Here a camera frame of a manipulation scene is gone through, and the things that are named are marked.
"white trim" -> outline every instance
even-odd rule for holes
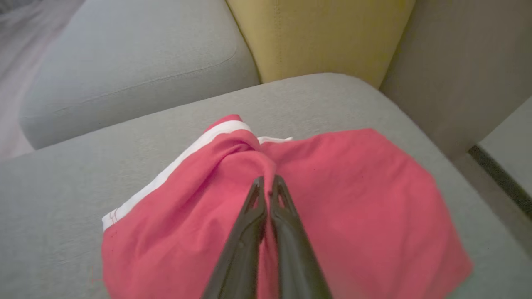
[[[262,136],[262,137],[257,138],[257,140],[259,141],[260,144],[263,144],[265,142],[283,143],[283,142],[292,141],[292,137],[288,137],[288,138],[282,139],[282,138],[273,138],[273,137],[268,137],[268,136]]]
[[[133,207],[138,204],[144,197],[150,194],[152,191],[159,188],[172,172],[190,155],[197,152],[199,149],[209,144],[214,138],[220,134],[228,134],[236,130],[247,130],[251,132],[251,129],[245,123],[238,120],[229,120],[220,123],[207,132],[205,132],[196,142],[194,142],[189,148],[187,148],[177,159],[175,159],[168,167],[166,167],[161,173],[155,177],[146,187],[142,188],[139,192],[128,199],[118,209],[114,209],[102,218],[103,230],[105,231],[111,225],[115,224],[118,220],[122,219],[129,213]]]

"yellow pillow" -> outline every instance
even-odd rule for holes
[[[379,87],[415,0],[226,0],[261,82],[319,72]]]

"red fabric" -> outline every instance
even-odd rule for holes
[[[230,115],[206,134],[239,120]],[[433,178],[376,131],[260,145],[238,129],[184,159],[104,231],[103,275],[111,297],[199,298],[251,183],[264,176],[271,186],[276,173],[287,183],[336,299],[441,298],[471,272]],[[259,298],[277,298],[274,242],[268,228]]]

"gray sofa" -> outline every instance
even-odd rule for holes
[[[531,259],[437,147],[377,90],[331,73],[153,113],[1,164],[0,297],[107,298],[101,217],[231,113],[258,136],[377,129],[432,173],[475,264],[452,297],[530,298]]]
[[[86,0],[20,111],[35,149],[259,84],[224,0]]]
[[[331,73],[258,84],[223,0],[87,0],[21,109],[39,150],[0,164],[0,298],[108,298],[101,217],[232,113],[257,136],[377,129],[445,197],[475,264],[453,297],[530,298],[530,257],[384,95]]]

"sofa cushion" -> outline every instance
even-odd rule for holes
[[[320,72],[384,79],[415,0],[227,0],[263,83]]]
[[[212,122],[257,136],[375,128],[436,179],[475,268],[456,298],[528,298],[532,261],[438,148],[361,80],[314,74],[168,109],[0,165],[0,297],[106,298],[101,217],[146,186]]]
[[[20,112],[35,148],[258,84],[223,0],[87,0]]]

